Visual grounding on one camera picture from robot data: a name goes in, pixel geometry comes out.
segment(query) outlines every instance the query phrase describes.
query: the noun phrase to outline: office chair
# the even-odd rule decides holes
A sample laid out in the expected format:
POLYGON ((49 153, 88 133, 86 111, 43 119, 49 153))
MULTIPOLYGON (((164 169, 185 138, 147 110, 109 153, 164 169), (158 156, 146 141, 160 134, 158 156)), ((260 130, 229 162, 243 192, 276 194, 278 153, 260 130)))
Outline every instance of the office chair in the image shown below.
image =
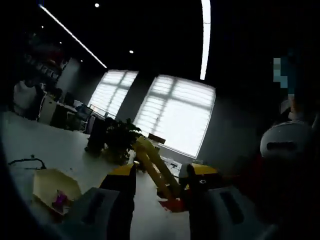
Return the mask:
POLYGON ((87 129, 87 124, 89 118, 91 117, 93 110, 88 106, 82 104, 76 113, 67 112, 66 119, 67 124, 66 127, 69 130, 77 130, 80 132, 85 132, 87 129))

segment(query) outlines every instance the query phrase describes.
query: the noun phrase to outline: ceiling light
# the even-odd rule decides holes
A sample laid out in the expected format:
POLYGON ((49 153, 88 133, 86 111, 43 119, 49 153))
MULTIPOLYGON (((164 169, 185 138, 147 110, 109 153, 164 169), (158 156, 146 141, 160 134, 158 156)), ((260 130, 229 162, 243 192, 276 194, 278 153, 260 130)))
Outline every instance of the ceiling light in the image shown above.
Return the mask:
POLYGON ((53 20, 56 21, 57 24, 59 24, 68 34, 71 35, 71 37, 73 37, 92 57, 94 57, 104 68, 107 68, 106 65, 103 64, 102 61, 99 60, 99 58, 97 58, 82 42, 80 42, 80 40, 78 38, 76 38, 75 35, 73 35, 68 28, 66 28, 55 16, 53 16, 51 14, 51 12, 49 12, 44 6, 42 6, 41 4, 39 4, 39 7, 45 11, 53 20))
POLYGON ((200 79, 205 80, 210 49, 211 5, 210 0, 201 0, 203 17, 203 46, 200 79))

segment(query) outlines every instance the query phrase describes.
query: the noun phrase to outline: green leaves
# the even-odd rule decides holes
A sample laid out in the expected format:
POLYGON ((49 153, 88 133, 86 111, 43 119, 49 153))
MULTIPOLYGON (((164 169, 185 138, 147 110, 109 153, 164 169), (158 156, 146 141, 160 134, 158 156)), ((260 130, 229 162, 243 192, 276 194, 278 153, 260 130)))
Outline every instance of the green leaves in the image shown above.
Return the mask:
POLYGON ((142 136, 141 129, 132 124, 128 118, 126 122, 116 121, 110 117, 105 119, 105 144, 108 149, 119 156, 119 159, 128 159, 128 150, 132 150, 138 137, 142 136))

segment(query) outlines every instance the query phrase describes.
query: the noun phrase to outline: yellow plastic part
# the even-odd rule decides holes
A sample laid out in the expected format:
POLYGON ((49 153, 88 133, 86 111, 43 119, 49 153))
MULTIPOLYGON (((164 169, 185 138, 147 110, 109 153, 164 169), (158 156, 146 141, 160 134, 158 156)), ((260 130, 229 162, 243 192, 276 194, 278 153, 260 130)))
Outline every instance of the yellow plastic part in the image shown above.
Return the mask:
POLYGON ((210 167, 210 166, 196 164, 196 163, 192 163, 192 166, 194 168, 194 172, 196 175, 217 174, 218 173, 217 169, 210 167))
POLYGON ((116 169, 114 169, 112 172, 110 172, 108 175, 121 175, 121 176, 129 176, 131 168, 133 167, 133 163, 120 166, 116 169))
POLYGON ((33 195, 42 201, 48 208, 60 215, 65 215, 68 208, 57 211, 52 203, 57 198, 57 190, 62 191, 70 201, 77 200, 81 196, 78 182, 55 168, 37 170, 33 178, 33 195))
POLYGON ((132 146, 134 151, 136 152, 137 158, 143 162, 145 169, 147 170, 148 174, 157 185, 159 190, 163 192, 164 196, 168 200, 173 200, 177 197, 180 193, 180 186, 172 176, 170 170, 165 165, 164 161, 159 156, 157 150, 155 149, 154 145, 143 136, 139 137, 136 143, 132 146), (161 172, 161 178, 157 173, 154 165, 158 168, 161 172), (170 184, 172 192, 167 188, 166 183, 170 184))

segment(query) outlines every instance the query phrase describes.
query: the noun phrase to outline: desk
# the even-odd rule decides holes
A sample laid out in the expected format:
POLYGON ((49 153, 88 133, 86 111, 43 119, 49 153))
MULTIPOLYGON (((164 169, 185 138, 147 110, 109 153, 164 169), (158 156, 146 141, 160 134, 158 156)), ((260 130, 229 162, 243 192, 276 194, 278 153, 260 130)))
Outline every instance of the desk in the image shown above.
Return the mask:
MULTIPOLYGON (((78 181, 81 192, 100 185, 117 165, 93 158, 84 151, 88 135, 30 121, 11 112, 4 114, 2 142, 7 161, 34 154, 47 168, 56 168, 78 181)), ((39 162, 19 162, 9 166, 16 187, 31 212, 42 224, 52 222, 46 207, 34 200, 34 170, 39 162)), ((155 183, 146 173, 136 175, 135 210, 130 230, 132 240, 190 239, 189 213, 170 213, 159 203, 155 183)))
MULTIPOLYGON (((67 131, 30 121, 12 112, 4 113, 2 142, 6 160, 30 158, 35 155, 47 168, 56 168, 77 180, 81 193, 92 187, 99 187, 105 176, 118 165, 108 163, 104 158, 93 158, 85 152, 88 135, 67 131)), ((19 162, 9 166, 16 187, 31 212, 41 223, 51 222, 46 207, 33 197, 33 176, 40 162, 19 162)))
POLYGON ((56 104, 59 105, 59 106, 61 106, 61 107, 64 107, 64 108, 70 110, 70 111, 73 112, 73 113, 76 113, 76 112, 77 112, 77 109, 75 109, 75 108, 72 107, 72 106, 65 105, 65 104, 60 103, 60 102, 57 102, 56 104))

